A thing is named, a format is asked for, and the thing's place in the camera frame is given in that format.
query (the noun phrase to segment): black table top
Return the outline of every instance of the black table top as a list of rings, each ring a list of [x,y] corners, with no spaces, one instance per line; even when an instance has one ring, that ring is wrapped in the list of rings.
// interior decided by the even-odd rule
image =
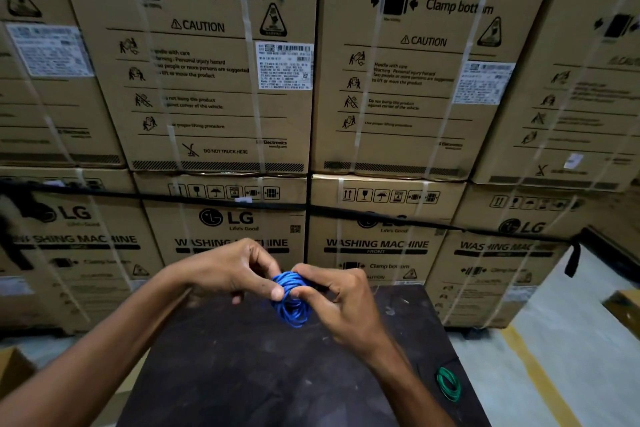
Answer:
[[[380,287],[376,303],[414,370],[460,426],[490,426],[449,338],[420,286]],[[435,372],[457,375],[442,395]],[[284,324],[266,300],[215,296],[176,311],[149,352],[118,427],[396,426],[369,370],[312,315]]]

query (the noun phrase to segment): human hand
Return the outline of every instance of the human hand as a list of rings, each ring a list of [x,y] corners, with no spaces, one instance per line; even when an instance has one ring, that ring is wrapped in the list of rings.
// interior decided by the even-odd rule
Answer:
[[[331,302],[313,287],[296,287],[290,292],[308,302],[336,342],[366,362],[393,344],[380,319],[364,271],[324,269],[307,264],[298,264],[293,271],[336,294]]]
[[[231,293],[234,304],[242,302],[244,291],[274,301],[284,297],[284,289],[271,280],[280,273],[278,262],[249,238],[196,253],[170,267],[190,286],[210,293]]]

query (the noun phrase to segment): right hand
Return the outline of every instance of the right hand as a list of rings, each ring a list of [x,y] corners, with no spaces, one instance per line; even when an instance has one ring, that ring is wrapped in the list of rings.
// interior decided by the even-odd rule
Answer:
[[[308,302],[316,311],[337,343],[348,347],[364,361],[371,361],[376,353],[392,344],[363,270],[298,264],[293,271],[336,294],[331,302],[313,287],[296,287],[291,291],[291,295]]]

